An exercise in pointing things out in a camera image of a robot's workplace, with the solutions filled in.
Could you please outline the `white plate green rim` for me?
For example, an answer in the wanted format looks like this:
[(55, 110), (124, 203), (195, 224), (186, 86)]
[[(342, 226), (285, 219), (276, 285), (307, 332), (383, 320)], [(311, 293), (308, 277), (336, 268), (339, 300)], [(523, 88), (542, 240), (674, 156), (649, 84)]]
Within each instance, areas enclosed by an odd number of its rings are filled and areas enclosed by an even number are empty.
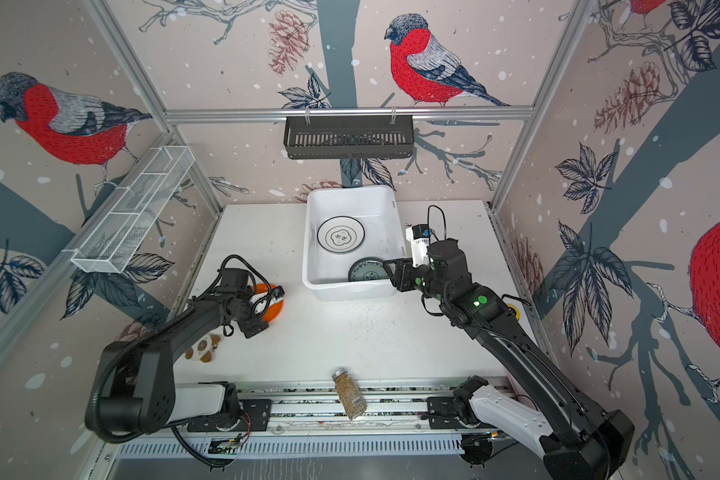
[(329, 253), (350, 253), (365, 239), (362, 223), (350, 216), (335, 216), (323, 221), (317, 229), (318, 245)]

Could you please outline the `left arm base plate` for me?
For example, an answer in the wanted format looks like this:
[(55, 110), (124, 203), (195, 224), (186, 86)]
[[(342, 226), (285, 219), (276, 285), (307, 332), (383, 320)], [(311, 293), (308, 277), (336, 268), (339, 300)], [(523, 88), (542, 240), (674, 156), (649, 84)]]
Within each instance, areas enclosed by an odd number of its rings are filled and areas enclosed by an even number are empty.
[(267, 430), (272, 401), (268, 399), (239, 400), (231, 410), (198, 417), (186, 425), (192, 433), (252, 433)]

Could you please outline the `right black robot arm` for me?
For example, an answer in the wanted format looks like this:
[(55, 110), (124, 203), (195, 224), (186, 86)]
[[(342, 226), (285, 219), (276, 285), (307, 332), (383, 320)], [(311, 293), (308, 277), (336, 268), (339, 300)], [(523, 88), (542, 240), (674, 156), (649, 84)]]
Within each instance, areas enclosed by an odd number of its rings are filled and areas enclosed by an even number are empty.
[(624, 464), (632, 421), (620, 410), (605, 410), (554, 365), (505, 297), (473, 281), (457, 240), (428, 245), (424, 263), (399, 258), (382, 266), (398, 291), (417, 290), (424, 300), (437, 300), (438, 315), (499, 360), (534, 403), (528, 407), (471, 376), (453, 393), (460, 422), (507, 433), (539, 457), (554, 479), (608, 479)]

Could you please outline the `orange plate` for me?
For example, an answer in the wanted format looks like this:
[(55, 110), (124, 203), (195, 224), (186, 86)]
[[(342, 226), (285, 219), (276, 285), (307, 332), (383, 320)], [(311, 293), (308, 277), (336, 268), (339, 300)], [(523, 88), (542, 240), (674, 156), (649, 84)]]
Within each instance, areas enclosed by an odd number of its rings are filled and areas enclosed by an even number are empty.
[(274, 304), (274, 305), (270, 305), (270, 304), (269, 304), (268, 309), (267, 309), (267, 310), (264, 310), (265, 304), (263, 304), (262, 301), (260, 300), (260, 298), (261, 298), (261, 293), (262, 293), (262, 290), (263, 290), (263, 288), (261, 287), (261, 284), (265, 285), (264, 283), (258, 283), (258, 284), (256, 285), (256, 293), (255, 293), (255, 295), (252, 297), (251, 301), (252, 301), (253, 303), (255, 303), (256, 301), (260, 301), (259, 305), (258, 305), (258, 306), (256, 307), (256, 309), (255, 309), (255, 312), (256, 312), (256, 313), (262, 313), (262, 319), (263, 319), (265, 322), (271, 322), (271, 321), (273, 321), (273, 320), (280, 314), (280, 312), (282, 311), (284, 300), (283, 300), (281, 303), (278, 303), (278, 304)]

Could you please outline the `teal patterned plate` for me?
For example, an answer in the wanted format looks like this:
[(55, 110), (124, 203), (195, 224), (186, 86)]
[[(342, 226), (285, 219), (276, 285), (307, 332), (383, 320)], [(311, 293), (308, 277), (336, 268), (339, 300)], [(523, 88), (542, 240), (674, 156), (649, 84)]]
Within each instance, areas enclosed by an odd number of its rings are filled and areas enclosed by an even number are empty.
[(348, 281), (375, 281), (386, 280), (388, 274), (383, 266), (383, 260), (378, 257), (365, 257), (357, 260), (349, 269)]

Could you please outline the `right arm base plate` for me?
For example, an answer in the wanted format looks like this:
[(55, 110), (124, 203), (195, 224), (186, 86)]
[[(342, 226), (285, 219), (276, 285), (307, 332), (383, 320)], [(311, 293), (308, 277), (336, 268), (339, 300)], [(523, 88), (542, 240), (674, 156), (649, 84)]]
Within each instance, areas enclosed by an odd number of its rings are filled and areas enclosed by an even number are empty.
[(474, 429), (481, 425), (468, 400), (460, 397), (428, 397), (421, 416), (431, 429)]

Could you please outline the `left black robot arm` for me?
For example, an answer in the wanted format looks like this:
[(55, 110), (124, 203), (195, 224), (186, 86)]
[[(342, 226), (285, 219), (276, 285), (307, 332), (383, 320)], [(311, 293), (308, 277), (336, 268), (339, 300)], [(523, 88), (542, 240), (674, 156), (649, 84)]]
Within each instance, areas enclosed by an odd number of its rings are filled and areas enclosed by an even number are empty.
[(240, 330), (251, 338), (269, 326), (265, 316), (283, 301), (282, 287), (270, 283), (240, 255), (222, 261), (215, 279), (187, 308), (156, 331), (130, 342), (115, 341), (102, 351), (84, 424), (100, 440), (124, 444), (143, 435), (170, 429), (181, 447), (210, 470), (223, 470), (230, 460), (203, 455), (180, 433), (180, 427), (209, 419), (216, 427), (243, 432), (230, 444), (245, 446), (254, 421), (228, 381), (179, 386), (174, 364), (196, 344), (221, 328), (226, 337)]

